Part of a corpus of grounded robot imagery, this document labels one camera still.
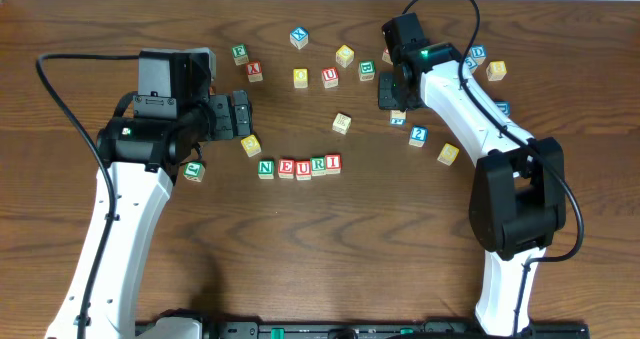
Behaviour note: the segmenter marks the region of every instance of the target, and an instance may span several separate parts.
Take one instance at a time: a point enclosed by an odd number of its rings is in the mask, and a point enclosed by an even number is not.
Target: wooden table
[[[180,178],[158,223],[138,318],[170,308],[258,316],[265,321],[421,321],[472,316],[483,252],[467,219],[474,169],[429,110],[402,128],[376,105],[377,81],[357,65],[325,90],[320,70],[349,44],[356,60],[384,47],[380,26],[407,0],[7,0],[0,7],[0,338],[41,337],[60,307],[86,234],[96,164],[34,69],[45,52],[135,54],[141,48],[210,47],[219,92],[245,89],[263,157],[343,155],[340,176],[259,180],[258,158],[238,141],[205,148],[202,184]],[[637,336],[640,321],[640,4],[481,1],[478,43],[508,74],[487,93],[511,117],[563,146],[567,180],[587,237],[580,254],[540,267],[531,316],[584,320],[593,338]],[[433,41],[466,45],[470,5],[415,7]],[[298,51],[289,32],[303,25]],[[249,84],[230,48],[247,45],[264,67]],[[292,69],[310,71],[294,89]],[[53,85],[95,136],[122,94],[137,88],[135,62],[57,61]],[[346,136],[337,112],[353,117]],[[410,147],[412,125],[429,128]],[[568,216],[550,255],[573,244]]]

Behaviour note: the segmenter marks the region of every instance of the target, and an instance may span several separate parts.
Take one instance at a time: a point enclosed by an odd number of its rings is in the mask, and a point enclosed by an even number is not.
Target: wooden toy block
[[[204,177],[205,168],[202,163],[191,162],[184,166],[184,177],[188,180],[201,182]]]
[[[491,62],[487,66],[487,77],[489,81],[502,80],[507,75],[507,66],[503,61]]]
[[[273,160],[261,160],[258,164],[258,176],[260,179],[273,179],[275,163]]]
[[[335,67],[322,69],[322,83],[326,89],[338,86],[338,69]]]
[[[336,52],[336,62],[342,65],[343,68],[346,68],[351,64],[353,58],[355,58],[356,53],[353,49],[349,48],[346,45],[343,45]]]
[[[293,87],[306,88],[309,86],[309,75],[307,69],[293,69]]]
[[[333,130],[340,134],[347,134],[349,126],[351,126],[351,118],[338,113],[338,115],[336,115],[336,119],[333,121]]]
[[[496,106],[498,107],[498,109],[500,109],[500,111],[502,111],[504,115],[511,115],[511,105],[509,105],[509,102],[497,101]]]
[[[404,125],[407,122],[407,112],[400,110],[391,111],[391,125]]]
[[[414,126],[413,129],[411,129],[411,136],[409,137],[409,145],[413,145],[413,146],[417,146],[418,148],[421,148],[424,145],[424,143],[427,141],[427,134],[429,134],[429,131],[427,130],[427,128]]]
[[[294,47],[300,50],[309,43],[309,33],[304,30],[304,28],[297,27],[293,29],[293,31],[289,35],[289,40]]]
[[[260,143],[258,143],[258,138],[256,138],[256,136],[253,134],[242,139],[240,143],[242,144],[244,151],[247,152],[247,155],[249,157],[252,157],[262,152],[262,148],[260,148]]]
[[[373,80],[376,76],[376,65],[372,60],[360,62],[360,81]]]
[[[459,152],[460,149],[454,147],[451,144],[445,144],[442,148],[442,151],[440,152],[440,155],[438,155],[438,161],[440,163],[451,165],[453,161],[456,160]]]
[[[487,59],[487,51],[484,50],[484,45],[474,45],[469,50],[469,54],[473,58],[473,60],[478,63],[478,65],[484,63],[484,60]]]
[[[278,177],[281,179],[293,179],[295,161],[289,159],[280,159],[278,164]]]
[[[262,81],[262,65],[260,65],[260,62],[251,62],[247,64],[247,76],[251,83]]]
[[[311,180],[311,162],[299,161],[296,162],[296,179],[298,180]]]
[[[327,172],[327,166],[324,163],[324,157],[311,158],[311,175],[322,176]]]
[[[393,65],[393,62],[391,61],[391,55],[389,55],[389,49],[384,48],[384,51],[382,52],[382,60]]]
[[[247,64],[249,62],[249,54],[247,54],[247,47],[244,44],[236,45],[231,48],[233,54],[233,61],[236,65]]]
[[[327,163],[326,174],[340,174],[342,170],[342,159],[340,158],[340,154],[336,155],[325,155],[325,162]]]
[[[478,69],[478,63],[476,63],[475,60],[473,60],[473,58],[471,57],[466,57],[464,59],[465,64],[467,64],[467,68],[469,68],[469,71],[471,72],[471,74],[473,74],[474,71],[476,71],[476,69]]]

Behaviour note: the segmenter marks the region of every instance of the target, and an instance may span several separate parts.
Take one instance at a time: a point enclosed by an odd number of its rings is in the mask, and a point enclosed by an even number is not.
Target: black cable
[[[412,0],[404,9],[402,14],[406,14],[407,11],[411,8],[411,6],[413,6],[413,4],[415,4],[417,1],[419,0]],[[544,157],[542,157],[538,152],[536,152],[531,146],[527,145],[527,143],[523,142],[522,140],[517,138],[515,135],[511,134],[507,130],[506,126],[500,124],[498,120],[494,118],[493,115],[491,115],[478,102],[478,100],[473,95],[471,90],[469,90],[469,87],[467,86],[467,81],[463,80],[462,71],[464,66],[464,58],[466,58],[467,55],[469,55],[469,51],[471,50],[471,47],[473,46],[473,42],[476,39],[476,35],[478,34],[478,30],[480,29],[480,10],[478,9],[478,4],[476,4],[475,0],[469,0],[469,1],[471,2],[471,5],[473,5],[473,9],[475,10],[475,13],[476,13],[476,27],[473,31],[473,35],[471,36],[471,40],[469,41],[469,45],[467,45],[467,48],[465,49],[464,54],[462,55],[463,59],[460,60],[460,63],[458,65],[458,77],[460,78],[460,86],[462,87],[462,89],[464,89],[465,93],[467,94],[467,96],[469,96],[469,99],[471,99],[471,101],[476,106],[476,108],[480,110],[480,112],[491,122],[491,124],[493,124],[500,131],[502,135],[506,136],[511,141],[518,144],[521,148],[526,150],[527,153],[533,159],[537,160],[542,165],[543,169],[546,170],[549,174],[551,174],[551,176],[560,184],[560,186],[562,187],[562,190],[564,191],[567,198],[569,199],[569,202],[571,203],[571,207],[573,208],[573,212],[576,217],[576,225],[577,225],[576,242],[573,245],[573,248],[571,248],[569,252],[557,257],[529,258],[525,261],[525,264],[522,270],[522,281],[520,282],[518,301],[516,304],[516,308],[514,310],[515,319],[513,323],[513,326],[514,326],[513,336],[515,336],[518,332],[518,316],[520,315],[520,307],[522,306],[524,288],[527,281],[527,275],[531,270],[531,264],[536,262],[537,263],[557,263],[557,262],[571,259],[574,255],[576,255],[580,250],[580,247],[582,246],[582,241],[584,240],[584,220],[582,218],[582,212],[580,211],[580,206],[578,205],[578,201],[576,200],[575,196],[573,195],[573,192],[571,191],[571,188],[569,187],[567,182],[564,180],[564,178],[562,178],[562,176],[556,171],[556,169],[551,165],[551,163],[549,163]]]
[[[84,295],[82,296],[82,303],[80,304],[80,314],[77,317],[78,323],[78,339],[83,339],[85,336],[85,329],[87,324],[87,313],[89,311],[89,301],[91,300],[91,293],[93,291],[93,285],[96,280],[96,276],[98,275],[98,269],[100,268],[100,261],[102,260],[102,255],[104,253],[105,246],[107,245],[107,239],[109,238],[109,233],[111,232],[111,226],[113,225],[113,221],[116,216],[116,192],[113,187],[113,182],[111,181],[111,177],[109,176],[109,172],[107,168],[105,168],[102,160],[100,159],[100,155],[98,154],[98,149],[96,145],[93,143],[93,140],[84,129],[80,121],[73,115],[69,107],[62,101],[58,93],[56,93],[55,89],[51,83],[49,83],[49,79],[44,73],[43,63],[48,59],[94,59],[94,60],[136,60],[138,59],[137,55],[95,55],[95,54],[44,54],[38,57],[36,61],[36,70],[38,71],[38,76],[40,77],[40,81],[44,85],[44,87],[49,92],[49,95],[53,98],[53,101],[58,104],[64,115],[67,116],[71,124],[78,130],[80,136],[85,141],[89,150],[91,150],[91,154],[93,154],[94,158],[98,162],[98,166],[100,167],[100,171],[104,176],[105,184],[107,185],[107,192],[109,193],[109,211],[105,217],[106,223],[104,226],[104,230],[102,231],[102,237],[100,238],[100,243],[98,244],[98,249],[96,250],[96,256],[93,259],[93,264],[91,265],[91,271],[89,272],[89,277],[87,278],[87,285],[84,289]]]

